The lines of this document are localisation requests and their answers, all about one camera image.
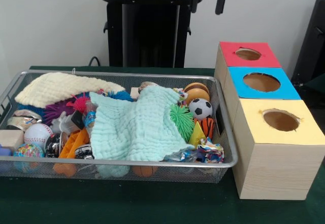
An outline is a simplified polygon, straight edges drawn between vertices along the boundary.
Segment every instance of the green spiky ball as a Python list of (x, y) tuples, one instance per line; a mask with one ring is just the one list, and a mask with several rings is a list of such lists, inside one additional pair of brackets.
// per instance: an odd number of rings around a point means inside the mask
[(188, 142), (194, 129), (194, 119), (187, 106), (171, 106), (171, 120), (175, 123), (182, 138)]

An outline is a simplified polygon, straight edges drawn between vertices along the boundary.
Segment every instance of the table surface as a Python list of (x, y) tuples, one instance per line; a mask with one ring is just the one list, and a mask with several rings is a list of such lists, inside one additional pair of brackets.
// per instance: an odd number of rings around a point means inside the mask
[[(213, 76), (213, 69), (76, 70)], [(325, 223), (323, 165), (305, 201), (240, 200), (231, 170), (219, 184), (1, 178), (0, 189), (0, 223)]]

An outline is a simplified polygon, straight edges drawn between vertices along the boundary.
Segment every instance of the orange toy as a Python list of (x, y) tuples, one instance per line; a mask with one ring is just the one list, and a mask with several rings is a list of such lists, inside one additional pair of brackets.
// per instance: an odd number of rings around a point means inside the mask
[(139, 167), (139, 166), (132, 167), (132, 171), (138, 177), (151, 177), (157, 170), (158, 167)]
[(194, 118), (194, 122), (196, 123), (197, 121), (199, 122), (205, 137), (212, 139), (215, 126), (214, 120), (212, 118), (204, 118), (203, 120), (197, 120)]
[(184, 92), (187, 93), (187, 105), (194, 99), (206, 99), (210, 101), (209, 89), (202, 83), (191, 83), (184, 88)]
[[(87, 133), (86, 128), (81, 131), (72, 133), (65, 144), (59, 158), (68, 158), (74, 159), (75, 158), (75, 150), (84, 144), (89, 143), (89, 136)], [(75, 164), (65, 164), (65, 163), (55, 163), (53, 170), (57, 174), (65, 174), (67, 177), (72, 177), (77, 172), (77, 167)]]

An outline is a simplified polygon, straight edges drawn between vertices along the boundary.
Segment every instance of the light green towel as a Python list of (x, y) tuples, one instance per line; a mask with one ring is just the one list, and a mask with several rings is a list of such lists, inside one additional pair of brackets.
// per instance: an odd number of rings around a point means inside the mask
[[(170, 88), (148, 86), (136, 102), (115, 100), (91, 92), (98, 105), (91, 132), (95, 159), (162, 161), (165, 155), (191, 148), (170, 119), (179, 94)], [(121, 177), (129, 167), (100, 166), (102, 177)]]

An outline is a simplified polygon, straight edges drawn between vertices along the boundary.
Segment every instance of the stacked boxes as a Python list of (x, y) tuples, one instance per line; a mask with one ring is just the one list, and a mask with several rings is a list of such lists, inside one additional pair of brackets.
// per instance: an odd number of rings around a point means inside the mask
[(303, 200), (325, 136), (266, 43), (221, 42), (215, 70), (239, 152), (241, 199)]

